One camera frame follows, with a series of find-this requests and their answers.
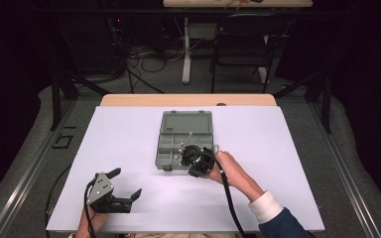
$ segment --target white tabletop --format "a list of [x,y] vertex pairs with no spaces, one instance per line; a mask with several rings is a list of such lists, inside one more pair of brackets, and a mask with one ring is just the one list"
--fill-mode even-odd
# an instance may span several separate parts
[[[230,152],[264,189],[271,190],[307,230],[323,223],[280,107],[97,107],[74,159],[48,230],[76,230],[85,186],[95,173],[121,168],[113,195],[142,188],[129,214],[110,214],[108,232],[237,232],[222,185],[186,172],[157,170],[164,111],[212,112],[214,143]],[[258,231],[248,200],[231,188],[245,231]]]

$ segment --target metal rail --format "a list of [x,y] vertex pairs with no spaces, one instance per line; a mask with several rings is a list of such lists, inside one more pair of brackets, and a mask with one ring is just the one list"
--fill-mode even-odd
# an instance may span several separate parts
[[23,177],[20,179],[20,182],[8,199],[7,204],[0,214],[0,237],[6,237],[6,233],[11,227],[13,220],[23,205],[23,202],[27,198],[27,195],[35,183],[43,165],[45,164],[47,152],[52,147],[54,140],[60,134],[65,121],[67,118],[69,118],[68,115],[73,110],[74,105],[75,101],[68,101],[66,103],[65,107],[63,108],[62,122],[55,131],[50,131],[50,134],[46,138],[42,149],[39,151],[36,158],[31,162],[27,170],[24,172]]
[[366,203],[364,202],[363,196],[358,190],[357,185],[355,184],[354,179],[352,178],[351,173],[345,164],[344,158],[342,157],[338,147],[335,144],[335,141],[333,140],[332,135],[328,134],[326,130],[321,126],[320,111],[318,106],[315,103],[308,103],[308,105],[314,114],[317,126],[321,130],[323,137],[326,139],[330,151],[332,152],[336,171],[338,172],[342,185],[345,188],[345,191],[348,195],[349,200],[351,201],[355,213],[357,214],[360,224],[363,227],[366,237],[380,238],[381,234],[367,208]]

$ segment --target navy sleeve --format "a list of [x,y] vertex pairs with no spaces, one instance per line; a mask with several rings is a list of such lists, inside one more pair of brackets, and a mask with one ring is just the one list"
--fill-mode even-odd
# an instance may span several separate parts
[[259,224],[259,229],[265,238],[309,238],[308,232],[287,208],[272,220]]

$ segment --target person's arm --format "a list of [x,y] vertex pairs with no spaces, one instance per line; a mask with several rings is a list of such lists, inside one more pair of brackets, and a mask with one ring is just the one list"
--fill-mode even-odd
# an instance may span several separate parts
[[[88,207],[88,213],[91,218],[92,227],[94,229],[94,232],[97,233],[98,230],[103,226],[103,224],[106,222],[107,217],[109,216],[108,213],[96,213],[94,210]],[[85,216],[85,210],[82,210],[81,213],[81,219],[79,220],[78,229],[75,233],[70,234],[68,238],[90,238],[90,234],[88,232],[88,221]]]
[[[271,191],[264,191],[228,152],[218,151],[215,157],[227,175],[228,184],[236,187],[249,199],[249,207],[255,214],[259,229],[266,238],[309,237],[290,210],[283,207]],[[205,177],[222,183],[217,165]]]

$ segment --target hand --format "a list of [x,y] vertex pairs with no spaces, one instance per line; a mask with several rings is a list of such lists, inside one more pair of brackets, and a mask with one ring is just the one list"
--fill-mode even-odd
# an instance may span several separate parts
[[[264,190],[259,186],[259,184],[252,177],[246,174],[243,168],[228,152],[218,151],[215,153],[215,157],[221,164],[227,176],[228,184],[243,192],[250,202],[255,201],[262,194],[264,194]],[[222,183],[221,173],[217,164],[215,164],[214,168],[205,175],[205,178]]]
[[[104,225],[109,216],[108,213],[96,213],[90,206],[87,206],[89,217],[91,218],[91,224],[94,232],[97,233],[98,230]],[[78,229],[76,230],[75,238],[89,238],[91,237],[88,232],[88,221],[86,219],[85,210],[82,210],[81,219],[79,220]]]

